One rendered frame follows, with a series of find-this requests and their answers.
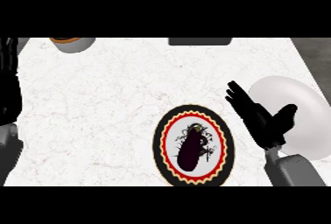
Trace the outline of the black red patterned plate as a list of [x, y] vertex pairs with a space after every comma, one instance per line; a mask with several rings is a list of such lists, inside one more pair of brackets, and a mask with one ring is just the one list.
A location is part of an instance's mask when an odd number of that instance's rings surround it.
[[153, 133], [152, 151], [172, 186], [220, 186], [233, 168], [233, 137], [220, 116], [199, 105], [172, 108]]

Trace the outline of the grey pot with orange rim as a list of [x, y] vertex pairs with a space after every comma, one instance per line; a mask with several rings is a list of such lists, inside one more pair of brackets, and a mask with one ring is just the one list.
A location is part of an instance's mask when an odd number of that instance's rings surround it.
[[51, 38], [57, 50], [62, 53], [79, 53], [93, 45], [94, 38]]

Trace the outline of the dark grey flat appliance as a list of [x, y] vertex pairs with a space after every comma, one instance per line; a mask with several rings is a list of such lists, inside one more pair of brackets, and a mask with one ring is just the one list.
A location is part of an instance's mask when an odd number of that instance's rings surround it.
[[168, 38], [171, 46], [227, 46], [231, 38]]

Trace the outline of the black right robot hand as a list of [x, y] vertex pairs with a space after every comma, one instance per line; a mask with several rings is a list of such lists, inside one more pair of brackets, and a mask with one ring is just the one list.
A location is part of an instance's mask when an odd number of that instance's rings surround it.
[[295, 126], [297, 106], [286, 104], [271, 115], [264, 106], [252, 101], [233, 80], [227, 83], [227, 87], [224, 99], [242, 118], [254, 142], [263, 149], [282, 146], [285, 144], [285, 133]]

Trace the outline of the dark purple eggplant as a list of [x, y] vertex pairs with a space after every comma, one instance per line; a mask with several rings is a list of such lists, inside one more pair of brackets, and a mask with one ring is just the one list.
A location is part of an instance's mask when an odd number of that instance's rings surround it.
[[192, 172], [199, 161], [199, 156], [206, 153], [202, 146], [208, 143], [205, 136], [202, 135], [202, 126], [193, 123], [189, 126], [187, 136], [180, 145], [177, 155], [177, 165], [186, 171]]

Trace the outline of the plain white plate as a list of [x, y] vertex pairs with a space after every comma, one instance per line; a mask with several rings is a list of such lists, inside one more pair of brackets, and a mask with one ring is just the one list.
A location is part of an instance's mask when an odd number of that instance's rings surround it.
[[294, 127], [283, 134], [282, 153], [299, 154], [308, 160], [331, 155], [331, 106], [325, 98], [298, 80], [270, 76], [251, 86], [248, 95], [274, 114], [286, 104], [297, 106]]

